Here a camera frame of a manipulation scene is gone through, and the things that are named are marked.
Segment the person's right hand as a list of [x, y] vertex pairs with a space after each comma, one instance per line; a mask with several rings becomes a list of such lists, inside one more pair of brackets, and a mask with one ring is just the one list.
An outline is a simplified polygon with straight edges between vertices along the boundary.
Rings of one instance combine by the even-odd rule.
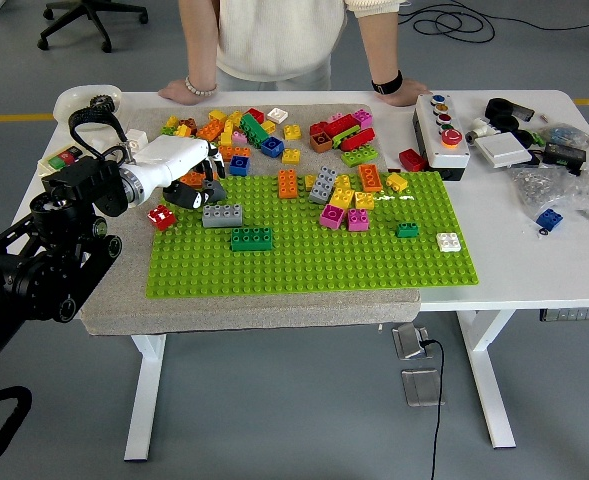
[[187, 88], [184, 79], [171, 81], [158, 91], [158, 95], [181, 105], [194, 105], [199, 102], [199, 96]]

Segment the person's left hand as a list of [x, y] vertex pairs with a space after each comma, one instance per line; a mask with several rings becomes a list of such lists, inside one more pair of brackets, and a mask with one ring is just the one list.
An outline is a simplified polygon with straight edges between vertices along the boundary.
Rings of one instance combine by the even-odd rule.
[[401, 87], [391, 94], [379, 94], [378, 97], [386, 104], [394, 107], [412, 106], [419, 95], [431, 94], [423, 83], [414, 79], [405, 79]]

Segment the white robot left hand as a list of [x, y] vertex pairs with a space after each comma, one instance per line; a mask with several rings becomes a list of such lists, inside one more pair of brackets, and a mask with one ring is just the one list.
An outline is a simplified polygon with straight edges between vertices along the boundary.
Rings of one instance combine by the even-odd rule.
[[209, 180], [213, 169], [225, 177], [225, 165], [218, 147], [207, 140], [161, 135], [120, 167], [120, 175], [131, 206], [146, 202], [158, 187], [169, 187], [193, 168], [200, 167]]

